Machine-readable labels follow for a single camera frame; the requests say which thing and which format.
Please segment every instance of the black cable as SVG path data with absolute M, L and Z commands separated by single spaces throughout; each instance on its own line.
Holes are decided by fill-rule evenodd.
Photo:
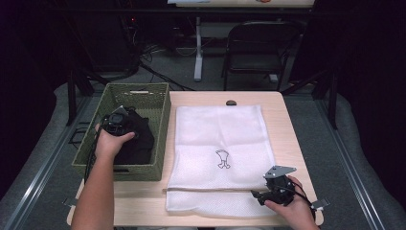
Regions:
M 174 81 L 174 80 L 168 78 L 167 76 L 162 75 L 162 74 L 160 74 L 160 73 L 154 71 L 153 69 L 151 69 L 149 66 L 143 64 L 142 62 L 140 63 L 140 67 L 144 68 L 145 70 L 147 70 L 148 72 L 150 72 L 150 73 L 153 74 L 154 76 L 157 76 L 158 78 L 163 79 L 163 80 L 166 81 L 166 82 L 173 83 L 173 84 L 179 86 L 183 91 L 185 91 L 185 89 L 194 91 L 194 89 L 189 88 L 188 86 L 179 84 L 178 82 L 176 82 L 176 81 Z

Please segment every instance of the metal bracket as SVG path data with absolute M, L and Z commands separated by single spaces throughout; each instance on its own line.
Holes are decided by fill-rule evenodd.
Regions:
M 285 166 L 273 166 L 266 174 L 263 175 L 265 179 L 273 179 L 280 177 L 282 175 L 295 172 L 296 168 L 285 167 Z

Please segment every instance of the white cloth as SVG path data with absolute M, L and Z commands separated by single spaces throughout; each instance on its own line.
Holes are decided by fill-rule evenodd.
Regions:
M 275 215 L 250 190 L 264 190 L 275 165 L 260 105 L 180 106 L 167 211 L 205 216 Z

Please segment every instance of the black camera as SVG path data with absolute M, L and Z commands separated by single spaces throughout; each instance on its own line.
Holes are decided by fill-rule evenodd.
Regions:
M 125 109 L 120 106 L 108 116 L 107 121 L 102 127 L 113 136 L 123 136 L 128 132 L 134 132 L 134 139 L 138 139 L 140 134 L 136 130 L 137 127 L 134 120 L 130 117 L 132 111 L 134 111 L 133 108 Z
M 125 142 L 114 159 L 115 165 L 145 165 L 150 163 L 155 142 L 149 129 L 149 118 L 141 117 L 134 108 L 120 106 L 107 115 L 101 125 L 114 136 L 134 132 L 135 136 Z
M 257 191 L 251 191 L 253 197 L 255 197 L 260 205 L 264 205 L 265 200 L 269 199 L 275 203 L 288 205 L 293 200 L 295 195 L 295 186 L 292 181 L 286 176 L 287 173 L 295 172 L 295 168 L 274 166 L 264 176 L 266 180 L 266 187 L 269 192 L 260 193 Z

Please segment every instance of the wooden tabletop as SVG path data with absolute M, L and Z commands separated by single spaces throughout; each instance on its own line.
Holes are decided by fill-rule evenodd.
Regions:
M 314 0 L 210 0 L 201 3 L 177 3 L 177 7 L 186 8 L 312 8 Z
M 316 195 L 311 183 L 295 131 L 282 95 L 279 92 L 170 92 L 171 109 L 162 180 L 158 182 L 114 182 L 116 226 L 282 226 L 287 225 L 280 216 L 268 218 L 208 218 L 189 213 L 170 215 L 166 211 L 166 193 L 174 159 L 175 112 L 180 105 L 225 105 L 236 101 L 239 105 L 260 104 L 271 147 L 277 165 L 294 167 L 291 175 L 303 184 L 310 201 Z M 79 197 L 83 183 L 79 187 Z M 67 222 L 71 224 L 73 207 Z M 316 223 L 322 224 L 323 214 L 316 212 Z

